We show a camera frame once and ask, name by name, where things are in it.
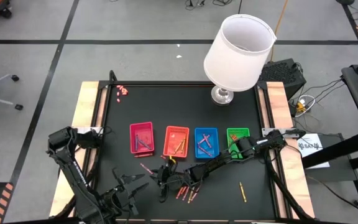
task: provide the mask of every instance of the orange tray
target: orange tray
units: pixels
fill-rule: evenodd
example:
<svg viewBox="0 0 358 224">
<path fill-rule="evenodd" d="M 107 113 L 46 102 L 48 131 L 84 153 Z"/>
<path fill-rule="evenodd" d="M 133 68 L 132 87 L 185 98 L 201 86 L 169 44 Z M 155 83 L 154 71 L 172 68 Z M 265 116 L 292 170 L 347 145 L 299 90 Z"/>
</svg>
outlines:
<svg viewBox="0 0 358 224">
<path fill-rule="evenodd" d="M 181 142 L 185 140 L 183 150 L 181 146 L 175 153 L 178 146 Z M 164 156 L 174 156 L 186 158 L 187 156 L 187 147 L 189 143 L 189 128 L 185 127 L 176 127 L 176 126 L 167 126 L 167 132 L 165 133 L 165 143 L 164 143 Z"/>
</svg>

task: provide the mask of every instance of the wooden board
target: wooden board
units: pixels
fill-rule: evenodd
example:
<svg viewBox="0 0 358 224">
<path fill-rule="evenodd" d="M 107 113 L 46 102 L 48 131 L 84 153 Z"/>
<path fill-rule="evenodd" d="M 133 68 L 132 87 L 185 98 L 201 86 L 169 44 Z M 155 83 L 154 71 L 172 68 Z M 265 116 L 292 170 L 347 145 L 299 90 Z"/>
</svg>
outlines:
<svg viewBox="0 0 358 224">
<path fill-rule="evenodd" d="M 272 108 L 275 128 L 292 128 L 293 123 L 283 83 L 268 82 L 267 92 Z M 287 138 L 286 142 L 289 146 L 298 148 L 298 144 L 295 139 Z M 311 217 L 314 217 L 313 206 L 310 199 L 305 172 L 303 170 L 301 155 L 298 151 L 290 147 L 285 147 L 281 151 L 281 158 L 288 190 L 303 210 Z M 294 218 L 297 218 L 294 211 L 292 211 L 292 215 Z"/>
<path fill-rule="evenodd" d="M 99 82 L 83 82 L 81 85 L 80 94 L 78 95 L 77 106 L 74 112 L 74 118 L 72 122 L 72 126 L 74 128 L 79 127 L 90 127 L 92 123 L 92 115 L 95 107 L 96 95 L 98 94 L 98 85 Z M 101 103 L 98 111 L 99 113 L 103 113 L 104 102 L 106 98 L 106 92 L 103 91 L 101 95 Z M 101 125 L 101 119 L 98 119 L 96 122 L 96 126 Z M 91 151 L 91 160 L 89 162 L 89 169 L 92 167 L 93 158 L 94 158 L 95 150 Z M 77 160 L 80 167 L 83 166 L 85 158 L 85 150 L 79 150 L 75 154 L 75 159 Z M 73 191 L 71 190 L 70 185 L 68 184 L 64 174 L 60 171 L 59 178 L 57 181 L 55 196 L 53 197 L 52 207 L 50 209 L 50 216 L 56 215 L 63 210 L 66 204 L 70 201 L 70 199 L 74 196 Z"/>
</svg>

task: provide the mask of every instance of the blue tray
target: blue tray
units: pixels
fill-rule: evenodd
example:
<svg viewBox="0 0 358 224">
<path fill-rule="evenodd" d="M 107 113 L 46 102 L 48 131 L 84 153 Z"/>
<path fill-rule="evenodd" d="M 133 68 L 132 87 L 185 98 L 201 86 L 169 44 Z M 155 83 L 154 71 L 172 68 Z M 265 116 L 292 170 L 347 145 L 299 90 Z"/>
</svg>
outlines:
<svg viewBox="0 0 358 224">
<path fill-rule="evenodd" d="M 212 156 L 207 155 L 205 152 L 198 148 L 198 143 L 204 138 L 203 134 L 205 134 L 205 136 L 209 135 L 208 142 L 210 143 L 212 148 L 209 148 L 206 141 L 202 142 L 200 146 Z M 194 136 L 195 152 L 197 159 L 212 159 L 219 155 L 219 139 L 217 128 L 196 128 L 194 130 Z"/>
</svg>

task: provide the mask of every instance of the yellow cable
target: yellow cable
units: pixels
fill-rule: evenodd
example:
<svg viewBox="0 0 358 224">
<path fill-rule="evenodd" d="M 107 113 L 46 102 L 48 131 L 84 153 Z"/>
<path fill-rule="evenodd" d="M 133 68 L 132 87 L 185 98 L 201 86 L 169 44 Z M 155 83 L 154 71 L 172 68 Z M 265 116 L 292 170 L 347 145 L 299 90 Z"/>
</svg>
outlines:
<svg viewBox="0 0 358 224">
<path fill-rule="evenodd" d="M 281 15 L 280 15 L 280 18 L 278 19 L 278 22 L 277 22 L 277 25 L 276 25 L 276 29 L 274 30 L 274 34 L 275 34 L 276 36 L 277 36 L 278 27 L 280 26 L 280 23 L 281 23 L 281 19 L 283 19 L 284 12 L 285 12 L 285 8 L 287 7 L 287 3 L 288 3 L 288 0 L 285 0 L 283 10 L 281 11 Z M 272 54 L 271 54 L 271 56 L 270 56 L 270 61 L 273 61 L 273 54 L 274 54 L 274 45 L 273 45 L 273 47 L 272 47 Z"/>
</svg>

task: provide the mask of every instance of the gray floor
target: gray floor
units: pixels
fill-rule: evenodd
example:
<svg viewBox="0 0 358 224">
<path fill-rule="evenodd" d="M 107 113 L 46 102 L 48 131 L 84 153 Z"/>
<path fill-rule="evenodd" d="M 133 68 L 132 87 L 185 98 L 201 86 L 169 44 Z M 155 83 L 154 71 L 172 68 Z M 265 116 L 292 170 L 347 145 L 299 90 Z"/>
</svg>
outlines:
<svg viewBox="0 0 358 224">
<path fill-rule="evenodd" d="M 213 39 L 222 20 L 238 13 L 240 2 L 219 7 L 206 1 L 205 7 L 187 11 L 184 0 L 80 0 L 67 39 Z M 274 28 L 284 2 L 242 0 L 241 13 L 257 16 Z M 13 17 L 0 18 L 0 40 L 58 40 L 72 3 L 13 1 Z M 277 37 L 357 40 L 342 6 L 326 0 L 289 1 Z M 11 177 L 56 48 L 0 44 L 0 76 L 21 77 L 18 83 L 2 83 L 0 97 L 25 106 L 19 112 L 0 105 L 0 181 Z M 71 124 L 82 81 L 105 80 L 110 69 L 120 80 L 207 80 L 203 59 L 208 49 L 208 44 L 64 45 L 5 222 L 48 217 L 58 167 L 45 153 L 47 136 Z M 324 85 L 338 79 L 341 68 L 358 63 L 358 45 L 277 45 L 274 60 L 286 58 L 302 64 L 305 88 Z M 345 138 L 358 133 L 358 111 L 346 87 L 320 104 L 299 121 L 312 131 L 343 133 Z M 349 200 L 357 198 L 351 182 L 329 185 Z M 309 189 L 318 218 L 358 223 L 358 210 L 318 184 L 309 182 Z"/>
</svg>

